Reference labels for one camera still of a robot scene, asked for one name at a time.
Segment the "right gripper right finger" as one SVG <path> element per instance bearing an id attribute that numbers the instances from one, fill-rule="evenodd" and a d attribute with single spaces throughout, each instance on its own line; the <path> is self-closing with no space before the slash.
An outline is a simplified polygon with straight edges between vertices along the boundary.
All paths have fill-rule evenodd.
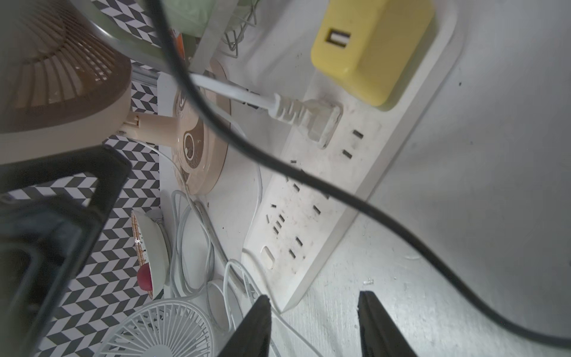
<path id="1" fill-rule="evenodd" d="M 360 292 L 358 320 L 363 356 L 417 357 L 374 292 Z"/>

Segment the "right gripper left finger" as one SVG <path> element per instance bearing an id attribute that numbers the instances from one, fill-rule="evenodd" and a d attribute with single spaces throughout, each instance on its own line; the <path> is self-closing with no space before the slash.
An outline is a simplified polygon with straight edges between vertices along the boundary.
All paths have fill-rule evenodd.
<path id="1" fill-rule="evenodd" d="M 268 357 L 272 334 L 271 307 L 266 295 L 258 297 L 218 357 Z"/>

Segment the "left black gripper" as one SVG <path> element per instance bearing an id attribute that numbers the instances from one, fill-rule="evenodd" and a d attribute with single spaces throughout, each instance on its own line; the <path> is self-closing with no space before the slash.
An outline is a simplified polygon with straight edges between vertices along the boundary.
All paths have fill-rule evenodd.
<path id="1" fill-rule="evenodd" d="M 65 195 L 1 204 L 1 355 L 32 356 L 83 270 L 132 170 L 108 145 L 1 166 L 1 193 L 88 173 L 89 204 Z"/>

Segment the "white power strip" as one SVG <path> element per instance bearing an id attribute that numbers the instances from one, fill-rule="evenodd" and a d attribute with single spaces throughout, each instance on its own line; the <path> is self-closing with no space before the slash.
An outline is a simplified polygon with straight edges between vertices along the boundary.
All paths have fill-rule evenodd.
<path id="1" fill-rule="evenodd" d="M 457 2 L 438 1 L 428 43 L 421 47 L 388 111 L 365 104 L 324 75 L 314 74 L 306 99 L 340 105 L 340 123 L 322 150 L 297 130 L 291 131 L 281 159 L 367 199 L 455 64 L 463 42 Z M 272 176 L 245 240 L 242 261 L 279 311 L 300 302 L 355 215 L 352 208 L 291 178 Z"/>

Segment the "yellow USB charger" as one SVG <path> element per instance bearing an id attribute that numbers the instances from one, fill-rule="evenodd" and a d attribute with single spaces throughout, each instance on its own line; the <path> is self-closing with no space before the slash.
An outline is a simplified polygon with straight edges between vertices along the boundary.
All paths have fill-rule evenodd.
<path id="1" fill-rule="evenodd" d="M 432 1 L 331 1 L 312 64 L 353 97 L 382 106 L 435 15 Z"/>

